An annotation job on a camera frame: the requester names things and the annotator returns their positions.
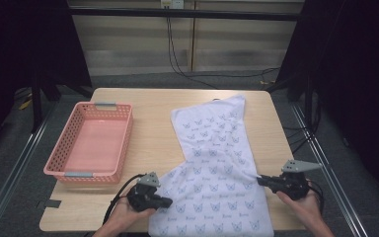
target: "towel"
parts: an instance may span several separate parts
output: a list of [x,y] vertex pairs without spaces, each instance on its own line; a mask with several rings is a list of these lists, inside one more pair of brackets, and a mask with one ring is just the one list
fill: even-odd
[[172,111],[186,161],[160,178],[174,202],[150,217],[151,236],[273,236],[244,109],[237,95]]

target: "human hand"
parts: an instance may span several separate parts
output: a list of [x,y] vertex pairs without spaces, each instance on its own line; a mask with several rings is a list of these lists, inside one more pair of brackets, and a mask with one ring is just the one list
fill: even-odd
[[285,193],[278,191],[276,195],[293,210],[297,218],[315,236],[334,236],[331,229],[325,223],[319,210],[317,194],[310,190],[304,198],[292,200]]
[[137,212],[131,207],[130,203],[128,203],[127,197],[122,197],[116,202],[116,206],[110,218],[95,232],[94,237],[117,236],[130,227],[136,220],[147,218],[155,212],[156,209],[154,208]]

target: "gray carpet floor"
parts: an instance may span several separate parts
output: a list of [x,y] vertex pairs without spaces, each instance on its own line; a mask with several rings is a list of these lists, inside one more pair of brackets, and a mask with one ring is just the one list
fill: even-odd
[[[124,87],[263,90],[271,85],[276,74],[277,70],[267,74],[262,74],[261,71],[205,72],[193,74],[204,76],[186,78],[176,73],[157,73],[100,76],[94,77],[92,80],[94,89]],[[0,236],[84,235],[84,233],[44,233],[38,227],[43,213],[43,210],[38,208],[38,202],[48,199],[55,185],[55,180],[46,176],[42,168],[74,105],[79,101],[89,100],[65,87],[60,87],[60,91],[62,97],[55,104],[54,111],[48,118],[45,132],[26,164],[21,179],[15,184],[9,202],[0,216]],[[13,110],[0,129],[0,191],[31,136],[33,110],[32,107],[22,111],[18,110],[19,104],[24,100],[23,94],[17,95],[18,97],[20,99],[16,100]],[[276,91],[271,94],[271,97],[283,127],[299,127],[298,121],[293,115],[292,103],[286,99],[285,90]],[[44,99],[43,111],[48,111],[51,105],[51,102]],[[300,99],[299,105],[302,106],[302,99]],[[292,150],[296,149],[305,139],[303,132],[298,130],[286,129],[285,132],[288,142],[292,144]],[[316,136],[368,236],[379,236],[379,184],[364,169],[356,152],[344,145],[341,131],[331,121],[325,110],[322,111],[322,120]],[[294,157],[316,162],[307,142],[298,149]],[[336,236],[353,236],[321,171],[310,172],[308,177],[319,183],[324,190],[326,201],[324,218]],[[306,231],[276,231],[275,236],[310,236],[310,234]]]

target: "patterned fabric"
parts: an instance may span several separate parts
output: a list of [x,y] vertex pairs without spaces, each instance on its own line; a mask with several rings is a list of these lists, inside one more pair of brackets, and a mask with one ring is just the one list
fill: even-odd
[[151,236],[273,236],[244,107],[239,95],[172,111],[186,161],[160,178],[174,203],[150,217]]

